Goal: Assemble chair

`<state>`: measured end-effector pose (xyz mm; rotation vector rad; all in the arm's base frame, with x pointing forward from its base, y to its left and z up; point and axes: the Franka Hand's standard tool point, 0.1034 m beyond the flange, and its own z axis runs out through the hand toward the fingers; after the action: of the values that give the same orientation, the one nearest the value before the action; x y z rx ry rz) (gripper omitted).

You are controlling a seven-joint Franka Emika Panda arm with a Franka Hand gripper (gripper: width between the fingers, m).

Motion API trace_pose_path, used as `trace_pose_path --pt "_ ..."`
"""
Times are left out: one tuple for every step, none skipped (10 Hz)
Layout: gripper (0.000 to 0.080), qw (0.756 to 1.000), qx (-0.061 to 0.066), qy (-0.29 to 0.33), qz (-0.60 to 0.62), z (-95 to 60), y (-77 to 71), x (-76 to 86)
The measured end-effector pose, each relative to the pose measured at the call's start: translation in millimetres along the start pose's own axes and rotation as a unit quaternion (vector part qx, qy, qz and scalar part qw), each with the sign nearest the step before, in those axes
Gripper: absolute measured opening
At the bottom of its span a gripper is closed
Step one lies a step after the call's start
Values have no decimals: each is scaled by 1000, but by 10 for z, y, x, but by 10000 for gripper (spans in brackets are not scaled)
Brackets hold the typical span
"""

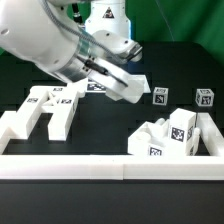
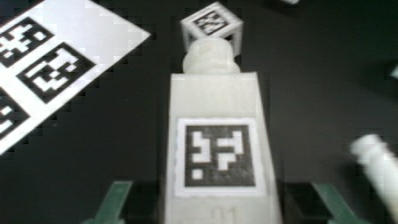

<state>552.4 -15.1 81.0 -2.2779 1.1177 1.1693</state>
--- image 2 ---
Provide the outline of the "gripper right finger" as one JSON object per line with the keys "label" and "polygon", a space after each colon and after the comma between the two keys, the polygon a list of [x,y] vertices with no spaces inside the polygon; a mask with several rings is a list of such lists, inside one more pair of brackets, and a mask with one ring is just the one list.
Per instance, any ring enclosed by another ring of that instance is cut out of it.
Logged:
{"label": "gripper right finger", "polygon": [[313,187],[331,212],[327,224],[372,224],[357,217],[334,185],[315,183]]}

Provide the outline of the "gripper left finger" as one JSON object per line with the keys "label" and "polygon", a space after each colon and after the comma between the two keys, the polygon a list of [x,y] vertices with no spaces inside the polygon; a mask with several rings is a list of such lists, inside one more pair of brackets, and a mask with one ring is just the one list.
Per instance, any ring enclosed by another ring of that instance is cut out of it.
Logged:
{"label": "gripper left finger", "polygon": [[127,224],[121,214],[132,186],[132,181],[116,181],[112,183],[96,215],[82,224]]}

